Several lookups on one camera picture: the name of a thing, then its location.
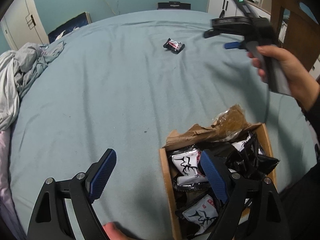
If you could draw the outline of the person's left hand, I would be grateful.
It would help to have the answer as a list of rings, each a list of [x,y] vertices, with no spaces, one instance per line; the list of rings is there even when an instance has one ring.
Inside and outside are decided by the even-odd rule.
[[[129,237],[121,232],[114,222],[106,223],[103,225],[103,229],[110,240],[136,240],[136,238]]]

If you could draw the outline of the person's right hand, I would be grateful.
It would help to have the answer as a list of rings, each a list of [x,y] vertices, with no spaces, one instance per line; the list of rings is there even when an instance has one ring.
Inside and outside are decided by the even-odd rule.
[[[291,95],[305,111],[309,111],[319,96],[319,83],[293,54],[276,46],[258,46],[257,51],[279,61],[287,78]]]

